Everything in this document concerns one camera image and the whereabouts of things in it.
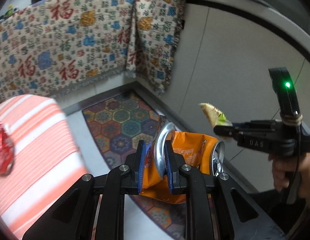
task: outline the blue gripper pad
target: blue gripper pad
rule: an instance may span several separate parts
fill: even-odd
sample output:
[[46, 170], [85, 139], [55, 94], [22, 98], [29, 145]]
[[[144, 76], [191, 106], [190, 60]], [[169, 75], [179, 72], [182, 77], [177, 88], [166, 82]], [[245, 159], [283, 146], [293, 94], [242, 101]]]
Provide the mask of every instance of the blue gripper pad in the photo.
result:
[[151, 148], [151, 143], [149, 143], [148, 146], [146, 146], [145, 142], [143, 143], [141, 161], [139, 163], [139, 169], [138, 169], [138, 184], [137, 184], [138, 193], [141, 193], [141, 191], [142, 191], [145, 159], [146, 159], [146, 155], [147, 155], [150, 148]]
[[164, 160], [165, 160], [165, 168], [166, 168], [166, 172], [167, 172], [168, 188], [169, 188], [169, 191], [172, 193], [172, 191], [173, 191], [173, 171], [171, 168], [171, 163], [170, 163], [169, 154], [168, 154], [166, 145], [164, 146]]

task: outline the patterned rug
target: patterned rug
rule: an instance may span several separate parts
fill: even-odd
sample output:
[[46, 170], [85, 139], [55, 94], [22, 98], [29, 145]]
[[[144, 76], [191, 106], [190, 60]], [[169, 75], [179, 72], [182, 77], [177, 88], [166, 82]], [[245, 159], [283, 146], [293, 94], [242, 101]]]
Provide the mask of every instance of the patterned rug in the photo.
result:
[[[132, 91], [83, 110], [89, 130], [110, 169], [134, 153], [138, 141], [153, 141], [158, 114]], [[186, 205], [169, 204], [144, 196], [130, 196], [141, 210], [176, 240], [185, 239]]]

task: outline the pink striped cloth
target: pink striped cloth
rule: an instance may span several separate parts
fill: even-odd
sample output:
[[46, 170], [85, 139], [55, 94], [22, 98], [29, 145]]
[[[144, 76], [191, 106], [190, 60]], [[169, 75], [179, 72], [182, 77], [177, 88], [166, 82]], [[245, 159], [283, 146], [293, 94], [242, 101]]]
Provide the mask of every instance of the pink striped cloth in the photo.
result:
[[0, 176], [0, 215], [18, 239], [87, 173], [65, 114], [51, 98], [22, 95], [0, 105], [10, 125], [15, 163]]

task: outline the human hand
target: human hand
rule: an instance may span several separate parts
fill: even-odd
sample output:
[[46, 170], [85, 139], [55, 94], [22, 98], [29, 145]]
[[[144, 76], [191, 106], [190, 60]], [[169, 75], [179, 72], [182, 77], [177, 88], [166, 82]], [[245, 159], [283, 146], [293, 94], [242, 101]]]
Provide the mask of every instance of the human hand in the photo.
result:
[[[297, 157], [279, 158], [274, 155], [268, 156], [269, 161], [273, 160], [272, 174], [274, 187], [277, 191], [289, 186], [289, 179], [285, 177], [285, 172], [295, 172]], [[305, 198], [310, 202], [310, 153], [300, 157], [299, 172], [302, 182], [299, 188], [299, 197]]]

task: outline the silver screw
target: silver screw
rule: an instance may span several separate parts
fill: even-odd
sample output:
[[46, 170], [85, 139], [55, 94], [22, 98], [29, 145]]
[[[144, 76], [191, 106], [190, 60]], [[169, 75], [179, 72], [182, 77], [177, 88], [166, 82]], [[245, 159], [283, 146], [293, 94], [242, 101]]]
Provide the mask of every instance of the silver screw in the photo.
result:
[[191, 168], [192, 168], [191, 165], [188, 165], [188, 164], [182, 165], [182, 169], [183, 169], [184, 171], [189, 171]]
[[92, 176], [91, 176], [90, 174], [84, 174], [84, 175], [82, 176], [82, 180], [83, 180], [83, 181], [90, 181], [91, 178], [92, 178]]
[[222, 179], [222, 180], [228, 180], [228, 174], [226, 174], [226, 173], [221, 173], [220, 175], [219, 175], [219, 177]]
[[123, 164], [123, 165], [120, 165], [120, 166], [119, 166], [119, 169], [120, 169], [121, 171], [128, 171], [129, 167], [128, 167], [128, 165]]

